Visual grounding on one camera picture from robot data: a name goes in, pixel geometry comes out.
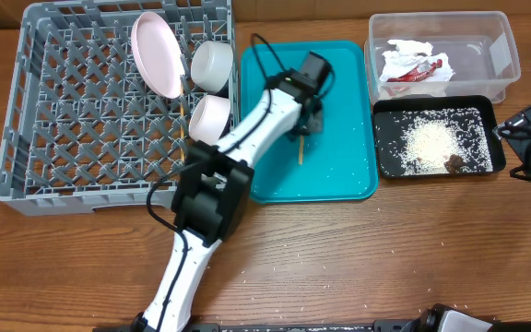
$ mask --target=white mug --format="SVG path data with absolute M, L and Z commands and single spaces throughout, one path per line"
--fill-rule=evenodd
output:
M 227 96 L 232 66 L 233 54 L 229 44 L 205 41 L 195 51 L 192 59 L 192 80 L 208 93 Z
M 230 124 L 230 100 L 206 95 L 198 102 L 190 119 L 190 137 L 215 145 Z

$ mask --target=white tissue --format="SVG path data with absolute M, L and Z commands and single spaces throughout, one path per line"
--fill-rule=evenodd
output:
M 402 77 L 404 74 L 415 69 L 418 65 L 423 63 L 433 64 L 438 59 L 442 59 L 442 67 L 437 68 L 430 77 L 427 77 L 422 82 L 444 82 L 443 84 L 407 84 L 408 89 L 396 88 L 391 89 L 389 93 L 388 87 L 378 87 L 380 99 L 391 99 L 395 97 L 402 97 L 410 94 L 429 94 L 434 97 L 445 96 L 445 89 L 447 83 L 454 75 L 454 70 L 450 67 L 448 62 L 448 55 L 446 53 L 439 53 L 431 56 L 433 46 L 428 42 L 419 41 L 400 41 L 390 40 L 388 43 L 395 45 L 396 51 L 386 51 L 383 53 L 385 65 L 383 73 L 379 77 L 381 82 L 386 82 L 389 78 Z

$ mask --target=gray dish rack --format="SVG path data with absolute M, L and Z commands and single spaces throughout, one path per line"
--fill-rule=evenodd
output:
M 230 0 L 64 1 L 24 12 L 0 148 L 0 201 L 27 216 L 142 205 L 149 187 L 183 165 L 187 123 L 206 94 L 190 79 L 194 50 L 227 42 L 232 124 L 239 122 Z M 136 69 L 130 34 L 144 11 L 180 41 L 183 95 L 156 95 Z M 168 207 L 177 181 L 153 196 Z

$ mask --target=wooden table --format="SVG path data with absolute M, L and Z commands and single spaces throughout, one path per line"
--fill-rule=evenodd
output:
M 499 121 L 531 104 L 531 16 L 510 20 L 523 73 L 495 107 Z M 368 21 L 238 24 L 241 51 L 254 31 L 271 42 L 363 45 Z M 0 139 L 17 41 L 0 30 Z M 518 165 L 505 151 L 508 169 Z M 26 218 L 0 203 L 0 330 L 130 322 L 159 286 L 172 237 L 143 207 Z M 437 302 L 531 319 L 531 184 L 507 172 L 381 180 L 366 201 L 252 203 L 210 266 L 193 308 L 203 322 L 371 322 Z

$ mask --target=teal tray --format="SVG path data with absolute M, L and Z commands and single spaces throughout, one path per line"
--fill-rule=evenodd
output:
M 304 138 L 302 165 L 300 140 L 281 137 L 255 166 L 251 198 L 259 203 L 293 203 L 370 197 L 378 187 L 378 170 L 361 48 L 350 41 L 272 47 L 286 68 L 300 68 L 309 51 L 320 54 L 335 70 L 336 83 L 324 99 L 323 132 Z M 280 71 L 265 45 L 256 50 L 268 75 Z M 251 48 L 242 56 L 241 77 L 243 118 L 259 102 L 266 83 Z

